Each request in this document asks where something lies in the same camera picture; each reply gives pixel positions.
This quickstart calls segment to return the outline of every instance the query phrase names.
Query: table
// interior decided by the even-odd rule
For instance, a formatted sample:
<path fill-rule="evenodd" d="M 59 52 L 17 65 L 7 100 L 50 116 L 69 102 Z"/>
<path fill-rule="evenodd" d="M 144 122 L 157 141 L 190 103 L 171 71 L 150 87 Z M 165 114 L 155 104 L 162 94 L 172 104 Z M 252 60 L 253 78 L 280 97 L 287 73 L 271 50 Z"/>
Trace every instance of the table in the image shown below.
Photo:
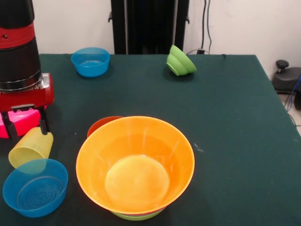
<path fill-rule="evenodd" d="M 294 226 L 301 224 L 301 139 L 256 56 L 195 55 L 194 75 L 175 77 L 165 55 L 111 56 L 98 78 L 77 75 L 70 55 L 41 55 L 53 75 L 48 108 L 54 144 L 50 158 L 69 172 L 65 201 L 30 219 L 0 196 L 4 226 Z M 122 220 L 82 192 L 75 162 L 87 130 L 110 115 L 148 115 L 180 129 L 194 148 L 196 167 L 185 193 L 155 218 Z M 0 140 L 0 187 L 13 170 Z"/>

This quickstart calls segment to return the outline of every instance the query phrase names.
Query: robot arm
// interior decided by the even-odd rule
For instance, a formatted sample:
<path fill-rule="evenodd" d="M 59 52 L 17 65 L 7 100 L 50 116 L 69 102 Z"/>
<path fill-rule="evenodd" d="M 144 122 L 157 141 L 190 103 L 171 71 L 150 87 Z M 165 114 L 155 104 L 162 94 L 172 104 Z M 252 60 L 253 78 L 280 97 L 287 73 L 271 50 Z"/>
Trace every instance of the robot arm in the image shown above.
<path fill-rule="evenodd" d="M 52 78 L 41 73 L 32 0 L 0 0 L 0 113 L 8 136 L 17 136 L 9 111 L 38 109 L 49 132 L 44 106 L 54 101 Z"/>

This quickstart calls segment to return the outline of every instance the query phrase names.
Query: red robot part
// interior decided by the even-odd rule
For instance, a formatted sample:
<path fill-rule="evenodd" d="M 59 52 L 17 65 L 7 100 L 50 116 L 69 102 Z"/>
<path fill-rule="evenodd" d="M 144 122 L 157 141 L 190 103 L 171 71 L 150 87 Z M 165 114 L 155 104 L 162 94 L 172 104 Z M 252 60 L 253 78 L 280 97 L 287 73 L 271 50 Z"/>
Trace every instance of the red robot part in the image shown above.
<path fill-rule="evenodd" d="M 39 108 L 54 102 L 53 82 L 50 74 L 43 74 L 47 84 L 42 89 L 30 89 L 19 92 L 0 92 L 0 112 L 9 112 L 22 108 Z"/>
<path fill-rule="evenodd" d="M 0 27 L 0 49 L 24 45 L 35 37 L 33 23 L 26 27 L 4 29 Z"/>

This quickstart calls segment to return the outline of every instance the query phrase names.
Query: blue bowl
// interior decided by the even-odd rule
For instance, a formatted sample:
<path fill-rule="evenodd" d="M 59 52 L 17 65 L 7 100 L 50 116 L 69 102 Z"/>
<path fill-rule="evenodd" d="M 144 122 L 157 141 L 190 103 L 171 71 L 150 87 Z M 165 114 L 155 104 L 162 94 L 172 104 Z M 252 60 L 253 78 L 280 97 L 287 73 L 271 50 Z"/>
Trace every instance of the blue bowl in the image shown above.
<path fill-rule="evenodd" d="M 71 56 L 77 72 L 85 77 L 96 77 L 108 70 L 110 54 L 102 48 L 82 48 Z"/>
<path fill-rule="evenodd" d="M 68 172 L 58 161 L 38 159 L 16 168 L 6 179 L 3 198 L 20 214 L 38 218 L 57 209 L 66 196 Z"/>

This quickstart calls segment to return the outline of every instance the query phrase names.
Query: yellow cup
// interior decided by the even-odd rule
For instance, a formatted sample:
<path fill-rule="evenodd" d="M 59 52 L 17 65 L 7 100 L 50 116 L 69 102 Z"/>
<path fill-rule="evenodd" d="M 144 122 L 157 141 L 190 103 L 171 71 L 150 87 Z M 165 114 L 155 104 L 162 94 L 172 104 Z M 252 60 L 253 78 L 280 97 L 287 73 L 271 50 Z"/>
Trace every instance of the yellow cup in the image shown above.
<path fill-rule="evenodd" d="M 9 152 L 10 164 L 17 168 L 35 159 L 47 159 L 53 143 L 53 135 L 43 135 L 39 127 L 32 128 Z"/>

